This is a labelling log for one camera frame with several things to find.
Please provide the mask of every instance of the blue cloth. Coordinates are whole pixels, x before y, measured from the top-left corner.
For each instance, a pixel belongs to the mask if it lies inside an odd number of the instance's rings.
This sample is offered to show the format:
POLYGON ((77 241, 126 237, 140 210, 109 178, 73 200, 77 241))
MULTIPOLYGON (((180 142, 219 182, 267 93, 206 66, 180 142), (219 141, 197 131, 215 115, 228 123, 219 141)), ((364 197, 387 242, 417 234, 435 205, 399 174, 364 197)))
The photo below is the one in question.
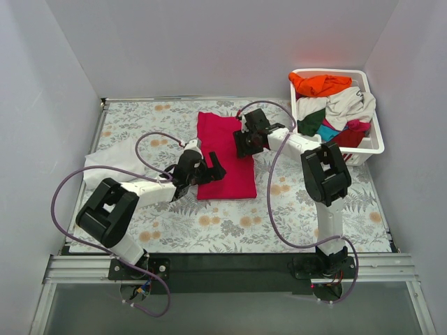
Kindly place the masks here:
POLYGON ((341 132, 321 125, 320 128, 318 128, 318 130, 316 131, 316 133, 321 136, 322 141, 329 142, 331 141, 331 139, 333 139, 341 132))

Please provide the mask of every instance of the pink cloth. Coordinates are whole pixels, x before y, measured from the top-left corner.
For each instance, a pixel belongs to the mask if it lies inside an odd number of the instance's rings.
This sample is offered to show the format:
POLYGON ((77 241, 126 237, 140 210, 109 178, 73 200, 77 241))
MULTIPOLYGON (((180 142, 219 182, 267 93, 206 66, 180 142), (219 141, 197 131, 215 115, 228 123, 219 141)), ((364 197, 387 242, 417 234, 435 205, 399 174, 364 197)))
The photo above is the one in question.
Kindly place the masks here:
MULTIPOLYGON (((334 129, 334 127, 332 127, 326 119, 323 120, 323 125, 334 129)), ((371 128, 371 124, 369 122, 360 122, 360 120, 350 120, 346 125, 352 131, 368 131, 371 128)))
POLYGON ((235 117, 198 113, 197 137, 202 141, 203 156, 211 166, 209 153, 215 151, 226 175, 222 180, 199 185, 197 200, 256 198, 253 157, 237 158, 233 132, 240 129, 241 123, 235 117))

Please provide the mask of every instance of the orange cloth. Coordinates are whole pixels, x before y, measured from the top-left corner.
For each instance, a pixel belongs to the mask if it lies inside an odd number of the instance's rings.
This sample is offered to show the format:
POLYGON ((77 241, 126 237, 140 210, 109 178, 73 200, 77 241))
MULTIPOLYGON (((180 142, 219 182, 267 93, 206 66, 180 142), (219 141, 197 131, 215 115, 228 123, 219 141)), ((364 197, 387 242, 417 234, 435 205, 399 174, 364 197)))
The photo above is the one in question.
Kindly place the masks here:
POLYGON ((312 78, 301 78, 294 72, 290 72, 288 79, 295 90, 303 96, 319 97, 331 96, 351 87, 352 79, 338 75, 317 75, 312 78))

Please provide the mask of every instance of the pile of clothes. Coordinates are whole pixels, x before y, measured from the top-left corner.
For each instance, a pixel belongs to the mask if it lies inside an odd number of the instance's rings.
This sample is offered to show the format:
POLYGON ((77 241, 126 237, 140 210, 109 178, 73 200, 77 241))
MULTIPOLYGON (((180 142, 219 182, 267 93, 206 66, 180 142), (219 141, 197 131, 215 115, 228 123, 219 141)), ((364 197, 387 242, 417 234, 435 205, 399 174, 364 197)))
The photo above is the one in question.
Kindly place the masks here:
POLYGON ((352 79, 334 75, 302 78, 288 75, 295 87, 298 131, 320 135, 323 142, 356 148, 371 127, 376 99, 369 92, 351 87, 352 79))

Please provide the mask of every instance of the green cloth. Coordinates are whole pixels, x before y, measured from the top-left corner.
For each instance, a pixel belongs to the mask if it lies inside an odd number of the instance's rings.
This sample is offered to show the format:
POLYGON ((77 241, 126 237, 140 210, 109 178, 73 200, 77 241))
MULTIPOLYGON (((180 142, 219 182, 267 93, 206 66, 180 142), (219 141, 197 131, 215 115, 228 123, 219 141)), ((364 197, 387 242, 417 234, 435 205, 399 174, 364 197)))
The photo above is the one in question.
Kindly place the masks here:
POLYGON ((303 135, 314 136, 325 117, 326 109, 323 108, 315 113, 309 114, 304 120, 298 122, 298 131, 303 135))

